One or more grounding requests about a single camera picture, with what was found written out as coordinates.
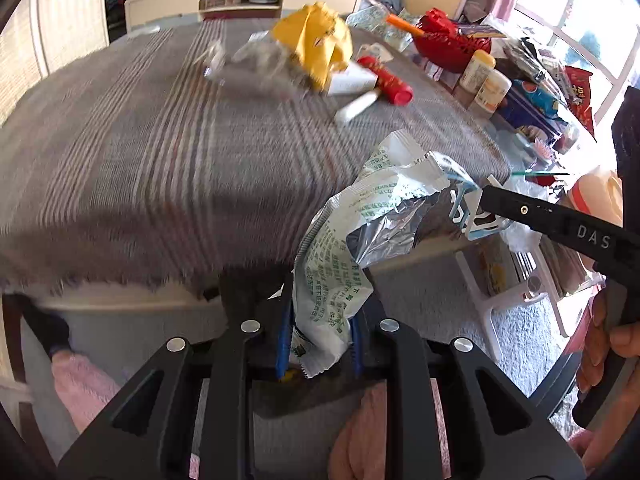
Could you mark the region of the person's right hand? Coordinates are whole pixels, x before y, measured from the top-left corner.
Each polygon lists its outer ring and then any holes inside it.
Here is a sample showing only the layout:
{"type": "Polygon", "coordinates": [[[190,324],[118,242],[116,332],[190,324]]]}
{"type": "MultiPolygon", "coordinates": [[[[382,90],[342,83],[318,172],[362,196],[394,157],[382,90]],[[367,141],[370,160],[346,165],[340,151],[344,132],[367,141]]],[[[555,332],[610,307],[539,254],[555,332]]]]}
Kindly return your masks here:
{"type": "Polygon", "coordinates": [[[576,376],[581,393],[588,392],[601,381],[604,361],[610,350],[622,358],[634,358],[639,355],[639,324],[621,325],[607,330],[607,314],[606,290],[602,289],[591,304],[591,321],[584,340],[582,362],[576,376]]]}

